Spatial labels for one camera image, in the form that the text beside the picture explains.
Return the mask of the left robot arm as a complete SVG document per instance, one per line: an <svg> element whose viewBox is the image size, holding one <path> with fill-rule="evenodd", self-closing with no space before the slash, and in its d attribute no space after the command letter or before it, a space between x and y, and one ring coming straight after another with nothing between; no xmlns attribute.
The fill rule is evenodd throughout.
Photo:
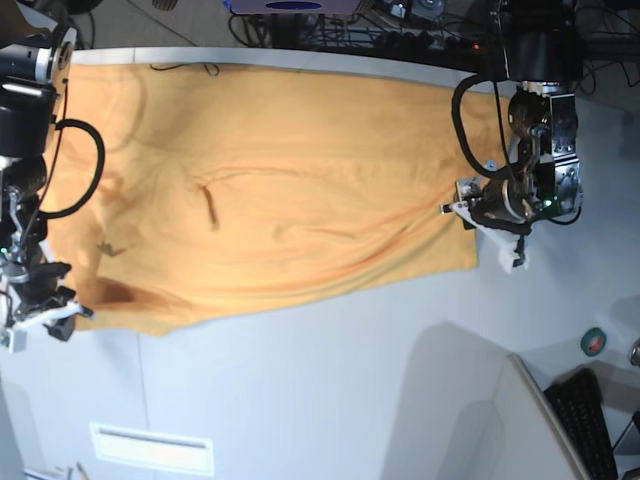
<svg viewBox="0 0 640 480"><path fill-rule="evenodd" d="M576 138L578 116L571 88L582 75L582 41L573 1L489 1L487 67L462 80L451 102L454 130L477 176L457 201L467 229L483 227L527 236L537 221L566 225L580 215L583 188ZM498 125L517 139L516 160L495 171L480 164L463 126L464 94L502 81L516 91Z"/></svg>

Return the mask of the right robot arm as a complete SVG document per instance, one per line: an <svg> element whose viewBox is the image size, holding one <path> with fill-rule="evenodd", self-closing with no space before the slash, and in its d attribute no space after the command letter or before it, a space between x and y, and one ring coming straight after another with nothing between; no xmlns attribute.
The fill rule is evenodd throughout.
<svg viewBox="0 0 640 480"><path fill-rule="evenodd" d="M19 1L1 4L1 295L6 312L1 344L24 349L29 329L42 327L60 341L74 333L78 316L94 317L74 290L62 285L71 266L47 260L42 244L51 220L68 217L93 196L106 151L90 124L67 117L68 77L77 31ZM87 191L71 206L42 208L55 165L44 153L65 130L89 135L96 167Z"/></svg>

